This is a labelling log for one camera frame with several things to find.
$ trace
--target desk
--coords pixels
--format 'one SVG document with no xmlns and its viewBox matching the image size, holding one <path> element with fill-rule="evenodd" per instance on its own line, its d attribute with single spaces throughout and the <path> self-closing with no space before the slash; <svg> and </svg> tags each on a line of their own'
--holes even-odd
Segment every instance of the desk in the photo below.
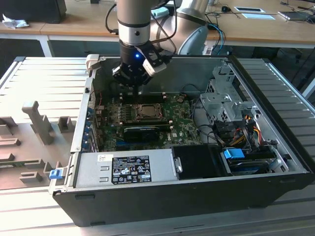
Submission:
<svg viewBox="0 0 315 236">
<path fill-rule="evenodd" d="M 45 56 L 53 56 L 50 40 L 75 41 L 118 41 L 118 37 L 110 34 L 104 26 L 104 18 L 108 2 L 90 4 L 89 0 L 65 0 L 67 16 L 61 24 L 32 23 L 25 29 L 8 29 L 0 26 L 0 38 L 36 39 L 39 40 Z M 272 14 L 278 11 L 290 11 L 290 7 L 280 5 L 279 0 L 221 0 L 227 3 L 234 12 L 234 6 L 259 7 Z M 311 3 L 290 0 L 290 4 L 310 7 Z M 209 11 L 221 11 L 221 5 L 209 7 Z M 238 14 L 221 14 L 218 18 L 221 29 L 226 34 L 225 45 L 231 46 L 260 46 L 260 47 L 288 47 L 313 48 L 315 46 L 315 26 L 306 22 L 286 22 L 280 15 L 273 15 L 275 20 L 246 19 Z M 109 17 L 109 25 L 117 27 L 115 12 Z M 209 32 L 207 44 L 213 45 L 219 35 L 215 31 Z"/>
</svg>

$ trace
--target computer case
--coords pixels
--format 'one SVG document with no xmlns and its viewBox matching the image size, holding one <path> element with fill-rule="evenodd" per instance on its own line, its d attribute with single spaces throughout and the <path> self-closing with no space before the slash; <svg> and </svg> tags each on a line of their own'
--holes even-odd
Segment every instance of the computer case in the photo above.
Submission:
<svg viewBox="0 0 315 236">
<path fill-rule="evenodd" d="M 64 0 L 0 0 L 1 18 L 59 24 L 65 12 Z"/>
</svg>

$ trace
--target table leg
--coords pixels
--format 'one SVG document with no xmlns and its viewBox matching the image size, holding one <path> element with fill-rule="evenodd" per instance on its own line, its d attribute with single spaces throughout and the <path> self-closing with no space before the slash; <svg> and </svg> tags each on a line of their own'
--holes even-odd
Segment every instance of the table leg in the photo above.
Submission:
<svg viewBox="0 0 315 236">
<path fill-rule="evenodd" d="M 47 35 L 39 35 L 37 40 L 40 42 L 45 57 L 54 57 L 54 51 Z"/>
<path fill-rule="evenodd" d="M 304 90 L 302 95 L 306 98 L 309 99 L 309 97 L 312 95 L 312 93 L 315 91 L 315 78 L 312 80 L 310 85 L 307 86 L 307 88 Z"/>
</svg>

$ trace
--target power supply label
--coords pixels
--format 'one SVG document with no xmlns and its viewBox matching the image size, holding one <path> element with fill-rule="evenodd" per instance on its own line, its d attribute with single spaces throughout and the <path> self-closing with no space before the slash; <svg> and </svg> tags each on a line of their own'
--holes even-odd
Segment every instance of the power supply label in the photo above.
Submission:
<svg viewBox="0 0 315 236">
<path fill-rule="evenodd" d="M 113 184 L 152 181 L 149 156 L 114 157 L 112 163 Z"/>
</svg>

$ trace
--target white label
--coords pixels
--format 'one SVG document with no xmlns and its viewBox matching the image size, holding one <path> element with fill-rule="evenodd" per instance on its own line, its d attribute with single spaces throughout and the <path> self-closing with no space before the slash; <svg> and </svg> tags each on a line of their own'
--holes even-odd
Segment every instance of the white label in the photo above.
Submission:
<svg viewBox="0 0 315 236">
<path fill-rule="evenodd" d="M 150 175 L 140 175 L 140 178 L 150 178 Z"/>
<path fill-rule="evenodd" d="M 12 168 L 12 167 L 14 167 L 14 166 L 12 166 L 12 165 L 3 165 L 3 166 L 0 166 L 0 169 L 1 168 Z"/>
<path fill-rule="evenodd" d="M 112 161 L 113 158 L 114 158 L 113 154 L 98 155 L 97 161 Z"/>
</svg>

